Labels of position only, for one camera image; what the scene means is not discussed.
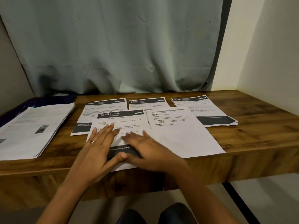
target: forearm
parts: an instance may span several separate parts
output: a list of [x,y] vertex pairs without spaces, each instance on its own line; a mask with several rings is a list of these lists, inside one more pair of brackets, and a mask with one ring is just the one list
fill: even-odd
[[84,186],[63,183],[36,224],[66,224],[84,194]]
[[199,223],[239,223],[187,165],[179,167],[171,175]]

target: hand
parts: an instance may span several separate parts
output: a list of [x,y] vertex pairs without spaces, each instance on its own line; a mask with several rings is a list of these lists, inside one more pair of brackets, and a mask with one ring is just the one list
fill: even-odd
[[106,125],[97,133],[94,128],[88,142],[79,152],[75,162],[73,163],[64,184],[72,187],[80,187],[86,190],[92,184],[101,180],[111,169],[117,164],[124,162],[127,155],[119,152],[110,161],[107,161],[107,154],[114,137],[119,133],[120,129],[115,129],[114,124]]
[[188,167],[185,160],[155,141],[145,131],[143,131],[143,136],[133,132],[126,133],[122,139],[134,146],[143,157],[138,158],[127,154],[127,162],[139,168],[174,174],[177,168]]

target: floor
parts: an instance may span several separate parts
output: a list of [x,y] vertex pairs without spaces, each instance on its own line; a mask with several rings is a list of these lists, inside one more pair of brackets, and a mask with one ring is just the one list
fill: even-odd
[[[261,224],[298,223],[299,174],[286,174],[231,183]],[[222,184],[208,186],[241,223],[248,223]],[[114,224],[128,208],[137,210],[148,224],[158,223],[161,211],[173,203],[187,205],[180,190],[162,191],[78,204],[70,224]],[[43,208],[0,213],[1,224],[35,223]]]

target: dark pants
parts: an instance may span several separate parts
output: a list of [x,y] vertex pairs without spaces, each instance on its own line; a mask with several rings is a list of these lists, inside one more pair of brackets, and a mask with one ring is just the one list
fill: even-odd
[[[116,224],[147,224],[135,210],[127,210]],[[158,224],[196,224],[191,211],[182,203],[175,203],[166,208],[159,218]]]

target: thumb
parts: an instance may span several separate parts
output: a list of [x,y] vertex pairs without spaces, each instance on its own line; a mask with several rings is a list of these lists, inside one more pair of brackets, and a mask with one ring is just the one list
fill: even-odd
[[141,158],[136,157],[130,153],[128,153],[127,156],[128,156],[128,158],[126,160],[127,163],[133,164],[139,168],[143,168],[143,169],[145,168],[145,166],[146,166],[145,159],[141,159]]
[[103,172],[107,174],[111,171],[116,165],[124,162],[127,159],[127,154],[124,152],[119,152],[111,160],[109,160],[102,168]]

